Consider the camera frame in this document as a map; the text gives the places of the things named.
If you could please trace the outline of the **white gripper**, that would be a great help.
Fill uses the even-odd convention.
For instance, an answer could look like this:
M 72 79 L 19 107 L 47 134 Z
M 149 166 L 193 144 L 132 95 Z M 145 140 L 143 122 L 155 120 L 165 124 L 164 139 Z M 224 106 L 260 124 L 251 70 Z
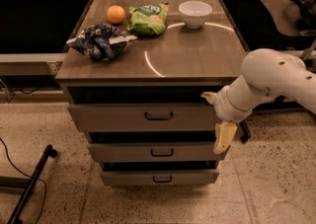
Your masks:
M 211 105 L 216 115 L 223 120 L 215 125 L 215 142 L 213 152 L 224 153 L 230 146 L 237 132 L 237 124 L 251 114 L 250 100 L 240 91 L 224 86 L 218 93 L 203 92 L 200 94 Z

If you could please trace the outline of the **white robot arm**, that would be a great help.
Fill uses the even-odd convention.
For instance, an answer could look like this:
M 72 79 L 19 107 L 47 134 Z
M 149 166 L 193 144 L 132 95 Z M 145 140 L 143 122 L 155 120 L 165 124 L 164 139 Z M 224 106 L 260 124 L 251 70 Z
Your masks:
M 222 120 L 215 125 L 213 152 L 221 154 L 230 146 L 237 124 L 258 105 L 284 96 L 316 112 L 316 74 L 308 71 L 302 59 L 268 48 L 248 53 L 241 75 L 219 92 L 200 94 Z

